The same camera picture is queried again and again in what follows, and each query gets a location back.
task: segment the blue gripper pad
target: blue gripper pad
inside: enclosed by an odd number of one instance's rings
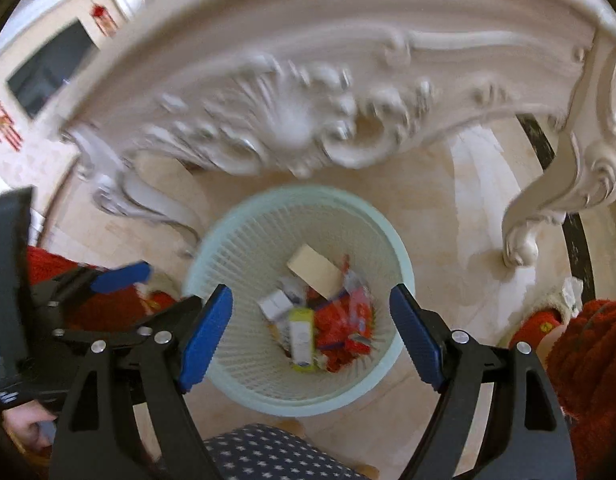
[[[445,382],[442,350],[399,286],[390,291],[390,316],[422,381],[438,392]]]
[[[110,294],[135,283],[145,282],[150,276],[150,270],[150,265],[146,262],[112,269],[96,277],[90,284],[90,290],[99,294]]]
[[[184,392],[204,379],[210,359],[232,316],[232,291],[224,285],[215,289],[208,299],[202,319],[181,354],[179,386]]]

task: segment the hand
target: hand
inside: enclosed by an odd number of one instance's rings
[[[5,410],[2,415],[3,425],[27,449],[38,452],[50,446],[48,437],[41,433],[37,423],[43,420],[55,420],[56,416],[48,412],[36,400]]]

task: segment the black floor stripe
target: black floor stripe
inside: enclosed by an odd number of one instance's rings
[[[539,123],[531,114],[520,114],[517,116],[521,127],[526,132],[530,144],[532,144],[535,154],[542,169],[545,171],[554,159],[554,151],[546,134],[542,131]],[[590,261],[590,252],[588,251],[588,242],[586,241],[586,233],[584,225],[578,213],[567,214],[562,226],[563,237],[566,240],[568,249],[568,259],[570,261],[570,272],[576,278],[584,282],[584,291],[581,295],[581,301],[595,299],[595,280],[592,274],[592,262]]]

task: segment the basket rim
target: basket rim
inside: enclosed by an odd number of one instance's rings
[[[266,190],[230,209],[223,218],[219,219],[208,231],[201,241],[193,263],[188,269],[183,286],[183,295],[194,294],[197,287],[192,283],[194,276],[198,274],[196,269],[205,268],[227,235],[241,226],[246,219],[268,211],[271,205],[291,203],[293,199],[304,199],[306,195],[314,198],[335,200],[361,212],[368,217],[386,236],[400,268],[402,283],[415,295],[415,277],[408,251],[395,228],[386,217],[367,201],[347,191],[315,185],[289,185]],[[206,373],[210,381],[230,400],[252,410],[277,416],[312,416],[337,410],[354,402],[359,397],[368,393],[386,376],[403,349],[403,341],[399,332],[395,331],[392,342],[386,353],[376,362],[372,370],[358,383],[338,395],[313,397],[307,400],[283,400],[272,399],[263,394],[249,390],[235,378],[233,378],[216,359],[212,359]]]

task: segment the light green plastic basket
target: light green plastic basket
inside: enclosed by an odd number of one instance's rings
[[[305,243],[332,262],[349,254],[374,296],[373,351],[336,374],[293,370],[257,304],[290,275],[286,262]],[[234,307],[208,378],[243,406],[278,416],[336,410],[377,385],[403,347],[390,318],[390,289],[405,283],[415,293],[412,264],[390,222],[357,196],[322,186],[281,187],[232,209],[205,236],[184,293],[205,299],[218,283],[232,289]]]

